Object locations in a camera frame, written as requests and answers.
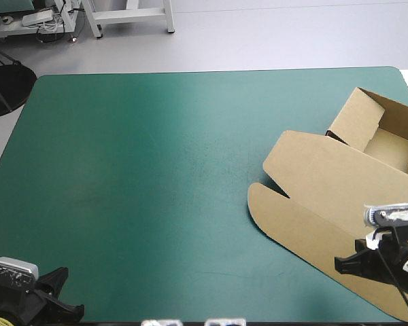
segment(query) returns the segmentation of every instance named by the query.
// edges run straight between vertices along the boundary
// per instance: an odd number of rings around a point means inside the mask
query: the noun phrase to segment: black cable
[[[78,39],[78,38],[79,38],[80,33],[83,31],[83,29],[84,29],[84,25],[85,25],[85,24],[86,24],[86,17],[83,17],[83,25],[82,25],[82,27],[80,28],[79,33],[77,33],[77,35],[75,36],[75,38],[76,38],[76,39]]]
[[[408,298],[407,298],[407,296],[405,295],[405,293],[402,291],[402,288],[401,288],[401,286],[399,285],[398,281],[396,280],[396,277],[394,277],[394,274],[393,274],[392,270],[390,269],[390,267],[388,267],[388,264],[387,264],[386,260],[384,259],[384,257],[383,257],[383,255],[382,255],[381,251],[379,250],[379,247],[376,249],[376,251],[378,252],[379,258],[381,258],[381,260],[382,260],[382,264],[385,266],[385,268],[386,268],[388,274],[389,274],[390,277],[392,278],[392,281],[393,281],[393,283],[394,283],[394,286],[398,289],[399,293],[401,294],[401,296],[402,296],[402,298],[403,298],[403,301],[405,301],[405,304],[406,304],[407,307],[408,307]]]
[[[68,11],[68,14],[72,14],[73,12],[84,12],[83,8],[73,8]]]

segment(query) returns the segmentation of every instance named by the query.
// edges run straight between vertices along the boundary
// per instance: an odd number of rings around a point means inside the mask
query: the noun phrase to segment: cardboard flap
[[[408,175],[330,137],[285,131],[263,163],[301,206],[352,239],[364,238],[364,206],[408,202]]]
[[[394,286],[335,271],[334,257],[354,253],[354,239],[349,234],[259,183],[249,188],[248,206],[258,227],[273,240],[385,313],[408,321],[408,309]]]
[[[362,90],[385,109],[379,127],[408,140],[408,106],[368,90]]]
[[[356,88],[328,131],[349,146],[364,151],[375,134],[384,111],[381,105],[360,88]]]

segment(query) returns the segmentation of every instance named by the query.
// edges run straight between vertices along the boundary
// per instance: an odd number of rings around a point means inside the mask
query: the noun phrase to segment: cable
[[[85,24],[86,24],[86,17],[83,16],[83,25],[82,25],[82,27],[80,27],[79,33],[77,33],[77,35],[75,36],[76,39],[79,38],[80,33],[83,31]]]
[[[390,269],[390,267],[388,267],[388,264],[386,262],[386,260],[384,259],[381,251],[379,250],[379,247],[376,249],[376,251],[378,252],[379,258],[381,258],[382,260],[382,264],[385,266],[388,274],[390,275],[390,277],[392,278],[392,281],[394,283],[394,286],[398,289],[399,293],[401,294],[403,301],[405,301],[405,304],[408,307],[408,298],[405,295],[405,293],[402,291],[401,286],[399,285],[398,281],[396,280],[396,277],[394,277],[392,270]]]

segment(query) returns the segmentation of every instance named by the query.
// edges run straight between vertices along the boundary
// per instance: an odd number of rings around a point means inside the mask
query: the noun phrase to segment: white cable
[[[52,20],[48,22],[40,22],[38,24],[29,25],[31,29],[39,29],[40,31],[45,31],[49,33],[57,32],[57,28],[63,24],[63,19],[59,14],[55,14]]]

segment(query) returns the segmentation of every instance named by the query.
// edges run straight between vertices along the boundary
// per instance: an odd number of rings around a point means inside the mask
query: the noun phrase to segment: unfolded cardboard box
[[[287,198],[250,186],[254,221],[273,240],[403,321],[408,309],[392,285],[334,269],[355,253],[365,205],[408,202],[408,107],[356,88],[326,135],[285,131],[263,163]]]

